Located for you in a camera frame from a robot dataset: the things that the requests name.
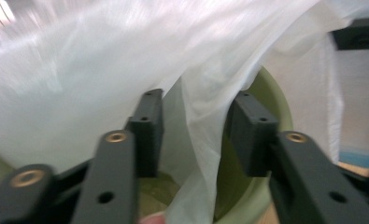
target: black mounting arm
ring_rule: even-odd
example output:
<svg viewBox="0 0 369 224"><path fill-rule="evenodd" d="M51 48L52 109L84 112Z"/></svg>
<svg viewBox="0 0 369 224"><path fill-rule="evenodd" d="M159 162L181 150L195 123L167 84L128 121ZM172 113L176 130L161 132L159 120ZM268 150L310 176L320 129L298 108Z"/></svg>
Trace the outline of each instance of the black mounting arm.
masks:
<svg viewBox="0 0 369 224"><path fill-rule="evenodd" d="M303 133L278 133L277 120L250 94L235 97L225 130L248 176L271 172L280 223L369 223L369 178L335 167Z"/></svg>
<svg viewBox="0 0 369 224"><path fill-rule="evenodd" d="M162 90L148 91L90 161L60 175L42 164L12 172L0 183L0 224L136 223L136 180L157 175L162 113Z"/></svg>

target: translucent plastic film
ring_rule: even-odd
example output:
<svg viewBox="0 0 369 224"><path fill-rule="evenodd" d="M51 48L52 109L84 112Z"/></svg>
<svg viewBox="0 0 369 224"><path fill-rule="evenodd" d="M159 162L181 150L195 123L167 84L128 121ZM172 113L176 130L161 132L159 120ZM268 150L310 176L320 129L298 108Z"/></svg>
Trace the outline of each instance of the translucent plastic film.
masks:
<svg viewBox="0 0 369 224"><path fill-rule="evenodd" d="M91 157L102 133L122 128L143 92L167 93L177 83L165 101L161 169L181 187L167 220L211 223L225 115L265 58L291 106L322 99L292 113L296 128L336 160L341 108L333 68L326 61L319 76L292 72L303 55L323 48L326 32L346 25L334 11L336 24L324 23L327 5L306 14L317 2L7 1L15 20L0 26L0 156L15 167L47 163L63 171ZM315 52L324 59L329 50ZM297 78L305 85L296 86ZM313 80L317 87L298 98ZM307 128L303 115L320 115L320 125Z"/></svg>

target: screw hole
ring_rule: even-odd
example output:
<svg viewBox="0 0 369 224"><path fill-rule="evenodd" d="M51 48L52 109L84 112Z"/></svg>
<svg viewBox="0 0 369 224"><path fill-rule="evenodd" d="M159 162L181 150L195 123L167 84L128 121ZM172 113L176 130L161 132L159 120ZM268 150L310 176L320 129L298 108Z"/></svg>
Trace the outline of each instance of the screw hole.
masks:
<svg viewBox="0 0 369 224"><path fill-rule="evenodd" d="M344 195L335 191L330 192L329 195L334 201L338 203L346 203L348 201Z"/></svg>
<svg viewBox="0 0 369 224"><path fill-rule="evenodd" d="M111 143L121 142L126 139L126 134L124 133L112 133L106 137L106 141Z"/></svg>
<svg viewBox="0 0 369 224"><path fill-rule="evenodd" d="M121 140L122 137L120 135L115 134L115 135L112 135L112 139L114 139L114 140Z"/></svg>
<svg viewBox="0 0 369 224"><path fill-rule="evenodd" d="M306 137L299 133L288 133L286 137L292 142L296 142L296 143L306 142Z"/></svg>
<svg viewBox="0 0 369 224"><path fill-rule="evenodd" d="M114 199L114 194L112 192L104 192L99 195L98 202L99 203L109 203Z"/></svg>

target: white plastic sheet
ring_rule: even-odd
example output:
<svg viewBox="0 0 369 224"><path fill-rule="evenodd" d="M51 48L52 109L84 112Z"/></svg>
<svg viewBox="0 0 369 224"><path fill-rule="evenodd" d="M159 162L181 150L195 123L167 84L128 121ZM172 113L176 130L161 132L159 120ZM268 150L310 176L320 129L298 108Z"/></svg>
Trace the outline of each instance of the white plastic sheet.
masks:
<svg viewBox="0 0 369 224"><path fill-rule="evenodd" d="M102 133L121 128L143 92L168 92L181 77L165 107L161 168L182 185L167 221L211 223L228 106L277 40L266 67L291 106L302 107L292 111L298 130L315 135L336 160L340 101L331 97L333 69L324 67L329 49L317 40L327 43L325 32L344 25L338 18L339 25L324 23L327 5L305 15L317 2L34 1L0 29L0 156L14 166L65 170L88 159ZM300 36L290 40L295 35L286 32ZM293 68L312 55L325 62L320 76L307 73L312 67ZM310 99L321 102L306 109ZM320 125L307 127L312 119Z"/></svg>

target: black plastic bracket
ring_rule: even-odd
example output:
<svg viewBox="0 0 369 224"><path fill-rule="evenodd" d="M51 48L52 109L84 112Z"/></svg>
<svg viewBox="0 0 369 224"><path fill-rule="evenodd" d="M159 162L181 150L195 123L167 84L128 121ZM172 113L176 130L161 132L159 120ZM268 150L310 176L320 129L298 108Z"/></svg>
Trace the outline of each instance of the black plastic bracket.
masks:
<svg viewBox="0 0 369 224"><path fill-rule="evenodd" d="M349 27L333 31L338 49L369 49L369 19L355 20Z"/></svg>
<svg viewBox="0 0 369 224"><path fill-rule="evenodd" d="M227 118L225 131L244 172L250 176L267 176L266 153L277 133L277 119L245 91L236 95Z"/></svg>
<svg viewBox="0 0 369 224"><path fill-rule="evenodd" d="M105 134L86 174L73 224L135 223L135 138L128 131Z"/></svg>
<svg viewBox="0 0 369 224"><path fill-rule="evenodd" d="M42 164L24 166L0 183L0 223L42 223L55 197L52 169Z"/></svg>
<svg viewBox="0 0 369 224"><path fill-rule="evenodd" d="M126 125L126 129L136 136L139 177L156 177L158 174L163 136L162 93L160 89L144 93L135 114Z"/></svg>
<svg viewBox="0 0 369 224"><path fill-rule="evenodd" d="M235 97L225 131L248 176L272 173L280 223L369 223L369 179L343 175L311 137L278 133L277 120L250 94Z"/></svg>

